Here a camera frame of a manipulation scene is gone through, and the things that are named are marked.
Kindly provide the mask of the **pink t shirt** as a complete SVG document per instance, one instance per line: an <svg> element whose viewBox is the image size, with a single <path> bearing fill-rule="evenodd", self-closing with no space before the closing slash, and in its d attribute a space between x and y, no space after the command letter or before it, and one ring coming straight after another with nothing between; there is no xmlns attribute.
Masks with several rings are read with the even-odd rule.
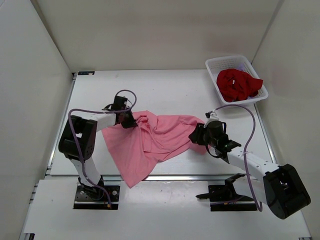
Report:
<svg viewBox="0 0 320 240"><path fill-rule="evenodd" d="M133 114L137 126L120 124L101 132L121 177L129 188L144 180L158 163L187 150L204 155L204 146L191 142L189 135L203 121L192 115L155 115L150 111Z"/></svg>

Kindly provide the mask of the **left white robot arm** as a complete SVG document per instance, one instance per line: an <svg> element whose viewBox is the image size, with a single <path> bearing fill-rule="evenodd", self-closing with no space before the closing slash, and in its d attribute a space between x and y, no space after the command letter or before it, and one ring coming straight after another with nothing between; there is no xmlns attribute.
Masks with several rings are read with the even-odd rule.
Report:
<svg viewBox="0 0 320 240"><path fill-rule="evenodd" d="M73 108L68 112L58 151L74 165L82 190L94 201L107 201L108 205L112 202L93 160L96 135L116 125L124 129L137 127L132 113L136 103L136 94L124 89L115 94L113 103L101 110Z"/></svg>

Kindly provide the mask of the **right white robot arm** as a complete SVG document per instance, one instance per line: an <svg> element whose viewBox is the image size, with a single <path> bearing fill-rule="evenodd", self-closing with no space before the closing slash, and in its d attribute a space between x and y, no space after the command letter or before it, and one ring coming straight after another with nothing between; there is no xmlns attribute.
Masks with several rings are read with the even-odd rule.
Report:
<svg viewBox="0 0 320 240"><path fill-rule="evenodd" d="M279 219L286 219L311 203L311 198L297 172L290 164L278 165L246 151L229 139L226 123L215 120L198 123L188 136L193 144L213 148L213 158L242 169L224 181L218 190L199 194L197 199L211 199L213 204L229 204L249 197L266 204Z"/></svg>

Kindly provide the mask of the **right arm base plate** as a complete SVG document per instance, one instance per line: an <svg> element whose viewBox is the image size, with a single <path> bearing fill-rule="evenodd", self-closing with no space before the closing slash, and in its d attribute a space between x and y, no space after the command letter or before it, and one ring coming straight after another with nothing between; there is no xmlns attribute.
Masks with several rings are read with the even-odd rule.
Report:
<svg viewBox="0 0 320 240"><path fill-rule="evenodd" d="M254 200L248 196L232 195L225 185L209 185L211 212L255 212Z"/></svg>

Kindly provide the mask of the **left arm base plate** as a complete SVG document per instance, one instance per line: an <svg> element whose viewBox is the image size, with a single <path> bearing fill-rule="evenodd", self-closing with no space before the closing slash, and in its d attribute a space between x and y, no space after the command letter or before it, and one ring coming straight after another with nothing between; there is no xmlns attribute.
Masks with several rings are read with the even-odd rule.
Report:
<svg viewBox="0 0 320 240"><path fill-rule="evenodd" d="M75 210L118 210L120 200L120 185L104 185L110 201L101 189L92 190L87 186L77 185L74 196L73 209Z"/></svg>

